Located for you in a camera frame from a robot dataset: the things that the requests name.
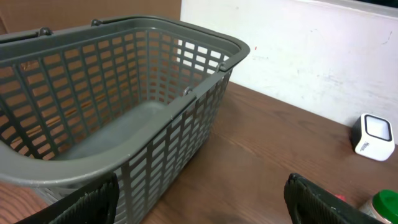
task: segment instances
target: small white box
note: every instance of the small white box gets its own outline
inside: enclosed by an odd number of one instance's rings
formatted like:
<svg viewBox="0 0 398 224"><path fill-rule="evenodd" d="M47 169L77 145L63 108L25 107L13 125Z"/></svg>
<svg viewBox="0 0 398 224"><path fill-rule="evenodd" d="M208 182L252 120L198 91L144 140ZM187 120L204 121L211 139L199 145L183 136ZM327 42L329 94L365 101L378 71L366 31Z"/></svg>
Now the small white box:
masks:
<svg viewBox="0 0 398 224"><path fill-rule="evenodd" d="M385 161L395 149L391 124L371 114L362 114L351 129L351 143L357 154Z"/></svg>

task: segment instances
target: brown wooden surface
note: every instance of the brown wooden surface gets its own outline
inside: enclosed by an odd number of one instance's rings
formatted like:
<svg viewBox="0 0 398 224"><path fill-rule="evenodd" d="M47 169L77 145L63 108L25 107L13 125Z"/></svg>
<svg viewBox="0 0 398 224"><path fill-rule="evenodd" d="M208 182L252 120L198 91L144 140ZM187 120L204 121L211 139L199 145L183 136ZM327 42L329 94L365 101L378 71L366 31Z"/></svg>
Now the brown wooden surface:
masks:
<svg viewBox="0 0 398 224"><path fill-rule="evenodd" d="M358 207L398 190L398 153L353 152L349 128L230 83L211 135L143 223L291 223L283 189L302 174ZM0 185L0 222L44 208L29 189Z"/></svg>

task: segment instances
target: laundry basket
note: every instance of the laundry basket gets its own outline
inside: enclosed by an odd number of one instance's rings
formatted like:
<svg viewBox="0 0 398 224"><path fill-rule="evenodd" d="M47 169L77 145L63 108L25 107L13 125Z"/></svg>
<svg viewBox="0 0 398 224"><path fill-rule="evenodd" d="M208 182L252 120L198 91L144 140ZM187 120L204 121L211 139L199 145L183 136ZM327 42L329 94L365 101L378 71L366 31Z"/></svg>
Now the laundry basket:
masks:
<svg viewBox="0 0 398 224"><path fill-rule="evenodd" d="M0 179L48 203L115 172L137 223L209 135L238 39L159 17L0 36Z"/></svg>

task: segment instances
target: wall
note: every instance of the wall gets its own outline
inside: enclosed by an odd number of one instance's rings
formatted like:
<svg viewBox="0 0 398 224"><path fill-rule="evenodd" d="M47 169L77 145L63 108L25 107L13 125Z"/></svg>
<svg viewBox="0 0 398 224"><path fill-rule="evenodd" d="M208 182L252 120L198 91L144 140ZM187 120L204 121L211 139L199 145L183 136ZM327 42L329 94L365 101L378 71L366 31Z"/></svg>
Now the wall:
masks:
<svg viewBox="0 0 398 224"><path fill-rule="evenodd" d="M398 136L396 19L313 1L183 0L181 20L248 43L232 82L349 126L382 116Z"/></svg>

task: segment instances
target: wooden table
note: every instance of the wooden table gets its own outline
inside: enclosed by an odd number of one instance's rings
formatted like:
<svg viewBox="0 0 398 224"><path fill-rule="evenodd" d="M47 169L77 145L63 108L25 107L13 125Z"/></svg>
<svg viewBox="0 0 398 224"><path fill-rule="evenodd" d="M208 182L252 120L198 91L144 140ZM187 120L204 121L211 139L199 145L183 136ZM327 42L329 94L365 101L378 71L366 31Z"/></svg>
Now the wooden table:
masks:
<svg viewBox="0 0 398 224"><path fill-rule="evenodd" d="M385 162L354 153L349 127L230 83L211 134L143 223L291 223L283 191L297 172L360 206L398 191L398 152ZM0 185L0 222L45 204Z"/></svg>

